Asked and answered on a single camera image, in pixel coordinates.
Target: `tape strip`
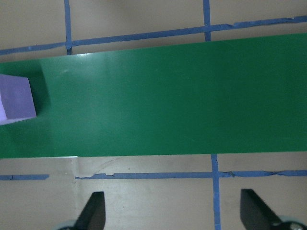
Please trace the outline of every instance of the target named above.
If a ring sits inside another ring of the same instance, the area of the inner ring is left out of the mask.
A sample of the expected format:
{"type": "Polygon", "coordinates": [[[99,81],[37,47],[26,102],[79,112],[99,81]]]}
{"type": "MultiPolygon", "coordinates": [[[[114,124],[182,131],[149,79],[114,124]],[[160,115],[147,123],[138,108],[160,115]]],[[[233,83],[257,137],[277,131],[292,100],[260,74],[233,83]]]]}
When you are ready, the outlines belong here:
{"type": "Polygon", "coordinates": [[[214,211],[214,226],[215,230],[221,230],[221,211],[220,211],[220,180],[219,180],[219,165],[217,154],[211,154],[212,163],[212,179],[213,179],[213,211],[214,211]]]}
{"type": "Polygon", "coordinates": [[[25,47],[12,48],[12,49],[3,49],[3,50],[0,50],[0,55],[29,52],[29,51],[47,50],[47,49],[53,49],[53,48],[60,47],[60,46],[73,47],[73,46],[83,46],[83,45],[94,45],[94,44],[103,44],[103,43],[110,43],[110,42],[124,42],[124,41],[141,40],[141,39],[149,39],[149,38],[189,35],[189,34],[205,33],[205,32],[212,32],[212,31],[243,29],[243,28],[249,28],[249,27],[260,26],[260,25],[270,25],[270,24],[279,24],[279,23],[306,23],[306,22],[307,22],[307,16],[298,16],[294,18],[279,18],[279,19],[269,19],[269,20],[260,20],[260,21],[252,21],[252,22],[241,22],[241,23],[235,23],[234,25],[230,25],[230,24],[208,25],[208,26],[201,26],[201,27],[178,29],[178,30],[149,32],[149,33],[143,33],[143,34],[130,34],[130,35],[120,35],[120,36],[113,36],[113,37],[101,37],[101,38],[76,40],[76,41],[72,41],[71,44],[69,44],[69,42],[62,42],[62,43],[53,43],[53,44],[46,44],[46,45],[25,46],[25,47]]]}
{"type": "Polygon", "coordinates": [[[167,31],[158,31],[158,32],[149,32],[142,34],[130,34],[130,35],[120,35],[113,37],[100,37],[100,38],[91,38],[84,40],[76,40],[73,41],[73,46],[83,46],[83,45],[93,45],[93,44],[102,44],[102,43],[110,43],[110,42],[124,42],[124,41],[133,41],[133,40],[142,40],[149,38],[159,38],[159,37],[171,37],[178,35],[190,35],[203,33],[204,27],[192,27],[186,29],[177,29],[177,30],[167,30],[167,31]]]}
{"type": "Polygon", "coordinates": [[[69,0],[64,0],[65,7],[65,30],[66,30],[66,49],[67,55],[71,55],[72,42],[71,42],[71,8],[69,0]]]}
{"type": "Polygon", "coordinates": [[[24,47],[19,47],[19,48],[3,49],[3,50],[0,50],[0,55],[54,49],[54,48],[61,47],[64,45],[65,45],[65,42],[59,42],[59,43],[46,44],[46,45],[24,46],[24,47]]]}
{"type": "Polygon", "coordinates": [[[91,177],[75,177],[76,180],[107,180],[107,179],[193,179],[212,178],[211,172],[157,172],[157,173],[105,173],[94,174],[91,177]]]}
{"type": "MultiPolygon", "coordinates": [[[[205,26],[210,25],[210,3],[209,0],[203,0],[203,22],[205,26]]],[[[211,32],[205,32],[205,41],[211,41],[211,32]]]]}
{"type": "Polygon", "coordinates": [[[266,171],[233,171],[233,172],[219,172],[220,177],[262,177],[262,176],[307,176],[307,170],[288,170],[280,172],[266,172],[266,171]]]}
{"type": "Polygon", "coordinates": [[[28,181],[28,180],[45,180],[49,174],[37,175],[0,175],[0,181],[28,181]]]}

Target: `purple foam cube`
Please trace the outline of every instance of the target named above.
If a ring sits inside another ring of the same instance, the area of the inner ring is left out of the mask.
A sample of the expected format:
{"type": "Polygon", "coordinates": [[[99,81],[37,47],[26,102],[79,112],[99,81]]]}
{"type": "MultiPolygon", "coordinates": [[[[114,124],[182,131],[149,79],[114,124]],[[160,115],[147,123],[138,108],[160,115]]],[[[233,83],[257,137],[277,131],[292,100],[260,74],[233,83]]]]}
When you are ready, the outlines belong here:
{"type": "Polygon", "coordinates": [[[0,125],[34,117],[28,78],[0,74],[0,125]]]}

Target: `blue painter's tape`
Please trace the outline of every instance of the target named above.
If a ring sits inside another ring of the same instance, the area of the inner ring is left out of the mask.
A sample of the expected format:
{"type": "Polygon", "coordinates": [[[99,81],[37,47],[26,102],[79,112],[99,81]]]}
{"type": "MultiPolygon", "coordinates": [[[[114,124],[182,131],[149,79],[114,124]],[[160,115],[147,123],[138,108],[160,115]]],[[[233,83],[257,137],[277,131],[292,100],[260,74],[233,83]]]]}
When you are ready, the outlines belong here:
{"type": "Polygon", "coordinates": [[[64,46],[64,45],[65,45],[65,42],[59,42],[59,43],[46,44],[46,45],[24,46],[24,47],[19,47],[19,48],[3,49],[3,50],[0,50],[0,55],[54,49],[54,48],[64,46]]]}
{"type": "Polygon", "coordinates": [[[262,176],[307,176],[307,170],[290,170],[281,172],[266,172],[266,171],[233,171],[219,172],[220,177],[262,177],[262,176]]]}
{"type": "Polygon", "coordinates": [[[149,32],[142,34],[130,34],[130,35],[120,35],[113,37],[100,37],[100,38],[91,38],[84,40],[73,41],[73,46],[83,46],[83,45],[93,45],[93,44],[102,44],[110,42],[123,42],[123,41],[133,41],[133,40],[142,40],[149,38],[159,38],[159,37],[170,37],[177,35],[189,35],[197,34],[204,32],[204,27],[192,27],[186,29],[177,29],[177,30],[167,30],[167,31],[158,31],[158,32],[149,32]]]}
{"type": "MultiPolygon", "coordinates": [[[[208,26],[211,24],[210,22],[210,2],[209,0],[203,0],[203,21],[204,21],[204,25],[208,26]]],[[[211,41],[211,32],[207,31],[205,32],[205,41],[211,41]]]]}
{"type": "Polygon", "coordinates": [[[220,181],[219,181],[219,165],[217,155],[211,154],[212,163],[212,179],[213,179],[213,211],[215,230],[221,230],[221,211],[220,211],[220,181]]]}
{"type": "Polygon", "coordinates": [[[235,23],[233,25],[230,25],[230,24],[206,25],[206,26],[192,27],[192,28],[185,28],[185,29],[178,29],[178,30],[150,32],[150,33],[143,33],[143,34],[130,34],[130,35],[121,35],[121,36],[113,36],[113,37],[101,37],[101,38],[92,38],[92,39],[84,39],[84,40],[76,40],[76,41],[71,41],[71,31],[70,31],[70,26],[69,26],[68,27],[69,29],[67,31],[67,35],[68,35],[67,42],[3,49],[3,50],[0,50],[0,55],[29,52],[29,51],[47,50],[47,49],[53,49],[53,48],[60,47],[60,46],[65,46],[69,54],[71,52],[71,47],[73,46],[103,44],[103,43],[110,43],[110,42],[123,42],[123,41],[169,37],[169,36],[177,36],[177,35],[189,35],[189,34],[206,33],[206,32],[212,32],[212,31],[222,31],[222,30],[243,29],[243,28],[249,28],[253,26],[279,24],[279,23],[307,23],[307,16],[269,19],[269,20],[260,20],[260,21],[251,21],[251,22],[240,22],[240,23],[235,23]]]}
{"type": "Polygon", "coordinates": [[[67,55],[71,54],[72,42],[71,42],[71,8],[69,6],[69,0],[64,0],[65,8],[65,30],[66,30],[66,49],[67,55]]]}
{"type": "Polygon", "coordinates": [[[279,23],[302,23],[307,22],[307,16],[298,16],[293,18],[278,18],[278,19],[267,19],[267,20],[258,20],[252,22],[240,22],[234,23],[233,27],[236,29],[241,28],[248,28],[253,26],[260,26],[260,25],[272,25],[272,24],[279,24],[279,23]]]}
{"type": "Polygon", "coordinates": [[[28,181],[28,180],[45,180],[49,174],[37,175],[0,175],[0,181],[28,181]]]}
{"type": "Polygon", "coordinates": [[[158,173],[116,173],[106,175],[105,173],[94,174],[91,177],[75,177],[76,180],[108,180],[108,179],[195,179],[212,178],[211,172],[158,172],[158,173]]]}

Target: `green surface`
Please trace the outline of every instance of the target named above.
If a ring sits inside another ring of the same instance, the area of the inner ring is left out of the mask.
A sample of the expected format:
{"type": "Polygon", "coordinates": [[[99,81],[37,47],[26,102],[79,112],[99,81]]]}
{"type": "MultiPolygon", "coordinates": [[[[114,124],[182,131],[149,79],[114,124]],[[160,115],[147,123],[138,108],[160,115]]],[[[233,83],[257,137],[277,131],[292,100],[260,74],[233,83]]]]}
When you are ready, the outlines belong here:
{"type": "Polygon", "coordinates": [[[0,64],[38,117],[0,126],[0,157],[307,150],[307,34],[0,64]]]}

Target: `beige floor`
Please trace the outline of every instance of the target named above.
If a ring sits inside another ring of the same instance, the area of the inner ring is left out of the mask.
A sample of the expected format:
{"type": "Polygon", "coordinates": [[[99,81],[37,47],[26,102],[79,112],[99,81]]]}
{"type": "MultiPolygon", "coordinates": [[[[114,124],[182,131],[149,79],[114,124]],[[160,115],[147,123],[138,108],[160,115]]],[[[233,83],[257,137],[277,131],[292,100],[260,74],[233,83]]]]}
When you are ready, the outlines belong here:
{"type": "MultiPolygon", "coordinates": [[[[0,50],[65,42],[64,0],[3,0],[0,50]]],[[[305,0],[211,0],[211,24],[307,14],[305,0]]],[[[202,0],[70,0],[72,39],[203,25],[202,0]]],[[[212,32],[212,40],[307,32],[307,23],[212,32]]],[[[195,43],[204,34],[74,47],[73,54],[195,43]]],[[[64,47],[0,56],[0,62],[65,55],[64,47]]],[[[307,170],[307,152],[219,155],[229,171],[307,170]]],[[[209,155],[2,159],[0,175],[49,174],[45,181],[0,181],[0,229],[42,230],[76,219],[93,191],[106,193],[106,230],[213,230],[212,179],[75,180],[95,173],[211,172],[209,155]]],[[[239,192],[253,188],[278,215],[307,223],[307,177],[221,178],[221,223],[243,230],[239,192]]]]}

